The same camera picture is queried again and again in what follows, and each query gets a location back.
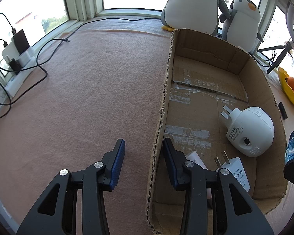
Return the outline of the black power bank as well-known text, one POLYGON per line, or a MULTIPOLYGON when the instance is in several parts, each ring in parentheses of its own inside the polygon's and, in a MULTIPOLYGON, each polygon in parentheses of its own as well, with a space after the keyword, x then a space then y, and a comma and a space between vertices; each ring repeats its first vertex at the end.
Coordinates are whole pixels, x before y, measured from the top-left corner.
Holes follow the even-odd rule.
POLYGON ((28 40, 23 29, 21 29, 19 32, 16 32, 11 38, 11 40, 13 41, 20 55, 24 53, 26 50, 28 50, 30 47, 30 44, 28 43, 28 40))

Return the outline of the white USB charger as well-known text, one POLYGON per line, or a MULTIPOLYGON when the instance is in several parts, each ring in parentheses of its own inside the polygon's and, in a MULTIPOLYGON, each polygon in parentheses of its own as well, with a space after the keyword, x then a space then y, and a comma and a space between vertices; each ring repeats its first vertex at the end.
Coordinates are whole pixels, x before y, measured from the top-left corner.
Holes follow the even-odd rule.
POLYGON ((239 157, 236 158, 228 158, 227 153, 224 151, 222 152, 222 156, 225 160, 224 164, 221 164, 217 157, 214 158, 214 162, 217 165, 218 171, 219 169, 227 169, 229 172, 236 178, 236 180, 242 185, 242 187, 248 192, 250 190, 250 184, 248 181, 248 177, 244 170, 243 164, 239 157))

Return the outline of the black tripod stand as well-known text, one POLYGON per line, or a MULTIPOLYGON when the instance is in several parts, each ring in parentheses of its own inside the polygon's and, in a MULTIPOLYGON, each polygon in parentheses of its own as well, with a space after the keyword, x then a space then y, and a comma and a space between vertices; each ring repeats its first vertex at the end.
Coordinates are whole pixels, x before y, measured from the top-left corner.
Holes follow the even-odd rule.
POLYGON ((257 52, 263 53, 267 51, 275 51, 278 49, 282 49, 282 52, 276 56, 272 55, 272 58, 269 59, 271 61, 271 65, 267 69, 267 74, 269 75, 274 69, 278 68, 280 63, 283 61, 283 59, 286 57, 286 55, 290 55, 290 51, 293 49, 292 47, 292 41, 287 41, 285 42, 284 45, 279 45, 279 46, 273 46, 273 47, 268 47, 268 48, 262 48, 258 49, 257 52))

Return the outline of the pink towel mat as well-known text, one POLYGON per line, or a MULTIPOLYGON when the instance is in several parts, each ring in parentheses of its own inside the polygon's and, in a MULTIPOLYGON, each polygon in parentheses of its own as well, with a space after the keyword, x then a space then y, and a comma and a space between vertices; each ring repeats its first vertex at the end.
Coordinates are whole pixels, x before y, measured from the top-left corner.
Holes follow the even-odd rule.
POLYGON ((87 168, 122 138, 119 182, 104 196, 109 230, 151 233, 145 200, 169 47, 161 28, 79 30, 40 55, 44 68, 0 119, 0 200, 16 223, 61 169, 87 168))

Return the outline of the cardboard box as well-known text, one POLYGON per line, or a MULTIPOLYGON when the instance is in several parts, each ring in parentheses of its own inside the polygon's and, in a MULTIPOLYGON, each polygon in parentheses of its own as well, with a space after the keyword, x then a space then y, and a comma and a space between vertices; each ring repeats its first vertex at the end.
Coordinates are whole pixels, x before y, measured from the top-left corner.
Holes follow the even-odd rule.
POLYGON ((184 193, 173 189, 164 160, 162 140, 175 149, 196 152, 210 170, 226 152, 240 157, 251 186, 249 195, 263 214, 285 196, 283 175, 286 135, 274 95, 254 59, 241 49, 206 33, 179 29, 172 33, 153 143, 146 220, 155 234, 179 234, 184 193), (227 139, 224 107, 259 107, 272 119, 274 138, 264 154, 245 156, 227 139))

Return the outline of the small clear blue bottle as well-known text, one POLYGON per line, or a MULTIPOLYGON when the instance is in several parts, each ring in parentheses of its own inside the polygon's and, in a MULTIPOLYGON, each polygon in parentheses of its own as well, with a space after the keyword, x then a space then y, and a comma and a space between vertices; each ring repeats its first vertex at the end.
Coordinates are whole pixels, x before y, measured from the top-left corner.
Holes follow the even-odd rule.
POLYGON ((285 163, 294 159, 294 136, 290 139, 285 151, 285 163))

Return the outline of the large plush penguin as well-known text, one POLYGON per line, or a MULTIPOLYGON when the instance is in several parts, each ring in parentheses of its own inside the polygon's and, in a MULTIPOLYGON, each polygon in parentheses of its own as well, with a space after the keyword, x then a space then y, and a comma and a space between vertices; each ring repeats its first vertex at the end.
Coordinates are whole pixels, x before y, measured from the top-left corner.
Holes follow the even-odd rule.
POLYGON ((168 0, 161 12, 162 29, 192 29, 216 36, 219 14, 223 19, 231 19, 224 0, 168 0))

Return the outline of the black plug adapter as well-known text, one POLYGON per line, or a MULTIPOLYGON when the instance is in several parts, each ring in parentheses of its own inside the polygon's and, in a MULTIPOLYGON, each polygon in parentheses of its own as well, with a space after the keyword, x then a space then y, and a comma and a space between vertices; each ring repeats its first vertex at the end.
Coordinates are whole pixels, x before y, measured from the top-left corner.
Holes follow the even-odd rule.
POLYGON ((14 58, 9 62, 9 66, 16 75, 22 70, 21 65, 14 58))

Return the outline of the white cream tube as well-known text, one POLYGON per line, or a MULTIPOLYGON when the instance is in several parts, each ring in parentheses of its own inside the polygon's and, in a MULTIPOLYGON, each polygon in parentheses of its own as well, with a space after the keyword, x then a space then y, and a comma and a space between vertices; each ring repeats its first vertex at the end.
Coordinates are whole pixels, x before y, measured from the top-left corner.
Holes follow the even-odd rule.
MULTIPOLYGON (((196 151, 190 152, 189 154, 186 155, 186 159, 188 161, 192 161, 199 165, 201 168, 207 170, 206 165, 203 163, 199 155, 197 154, 196 151)), ((207 200, 211 201, 212 200, 212 194, 211 194, 211 189, 207 189, 207 200)))

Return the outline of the back left orange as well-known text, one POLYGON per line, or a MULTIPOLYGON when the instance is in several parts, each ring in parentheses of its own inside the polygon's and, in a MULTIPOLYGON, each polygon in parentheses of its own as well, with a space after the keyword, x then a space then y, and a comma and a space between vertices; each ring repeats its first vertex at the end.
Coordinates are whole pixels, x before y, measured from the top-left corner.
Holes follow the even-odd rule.
POLYGON ((294 90, 294 77, 289 76, 286 79, 286 82, 291 87, 291 89, 294 90))

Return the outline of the white dome plug device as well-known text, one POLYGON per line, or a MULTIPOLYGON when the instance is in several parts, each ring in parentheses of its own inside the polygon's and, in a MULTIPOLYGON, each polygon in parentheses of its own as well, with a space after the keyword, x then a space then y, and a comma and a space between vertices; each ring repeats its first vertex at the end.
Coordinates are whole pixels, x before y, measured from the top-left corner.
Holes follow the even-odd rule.
POLYGON ((226 119, 227 139, 242 154, 256 158, 271 147, 274 125, 260 107, 231 110, 224 106, 221 115, 226 119))

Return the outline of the white power bank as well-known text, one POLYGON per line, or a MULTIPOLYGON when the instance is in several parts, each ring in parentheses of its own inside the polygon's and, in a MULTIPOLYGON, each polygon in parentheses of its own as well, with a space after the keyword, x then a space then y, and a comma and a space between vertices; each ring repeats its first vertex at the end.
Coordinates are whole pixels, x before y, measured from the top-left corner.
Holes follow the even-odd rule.
POLYGON ((10 63, 12 59, 16 60, 19 57, 19 52, 12 42, 4 48, 1 54, 6 63, 10 63))

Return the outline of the yellow leaf-shaped fruit tray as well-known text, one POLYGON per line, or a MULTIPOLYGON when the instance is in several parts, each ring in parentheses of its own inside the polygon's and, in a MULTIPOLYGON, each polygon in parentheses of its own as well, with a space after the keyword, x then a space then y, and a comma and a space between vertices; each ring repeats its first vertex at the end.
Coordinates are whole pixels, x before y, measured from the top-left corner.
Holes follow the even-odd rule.
POLYGON ((281 88, 283 89, 284 93, 286 94, 286 96, 288 97, 290 102, 294 105, 294 91, 287 84, 286 78, 288 78, 288 77, 289 77, 289 75, 287 74, 287 72, 283 68, 279 67, 278 68, 278 78, 279 78, 281 88))

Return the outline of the white power strip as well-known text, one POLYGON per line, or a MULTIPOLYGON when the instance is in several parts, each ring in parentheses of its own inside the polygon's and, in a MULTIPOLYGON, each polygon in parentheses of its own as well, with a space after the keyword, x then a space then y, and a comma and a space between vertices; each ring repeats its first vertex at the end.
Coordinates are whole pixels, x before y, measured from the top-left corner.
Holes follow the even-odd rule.
POLYGON ((16 61, 19 65, 21 65, 21 71, 17 75, 13 76, 5 86, 5 90, 11 98, 17 94, 25 79, 35 69, 36 57, 34 54, 35 50, 32 46, 30 46, 17 58, 16 61))

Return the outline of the black cylinder tube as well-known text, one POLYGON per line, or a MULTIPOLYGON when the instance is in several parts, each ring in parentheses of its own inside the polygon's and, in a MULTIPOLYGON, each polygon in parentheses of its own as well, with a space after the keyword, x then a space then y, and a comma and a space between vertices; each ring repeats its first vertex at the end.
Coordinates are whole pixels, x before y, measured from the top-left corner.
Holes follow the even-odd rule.
POLYGON ((287 116, 287 112, 286 112, 285 107, 282 102, 280 102, 278 104, 278 108, 279 108, 279 111, 281 113, 283 120, 286 120, 288 118, 288 116, 287 116))

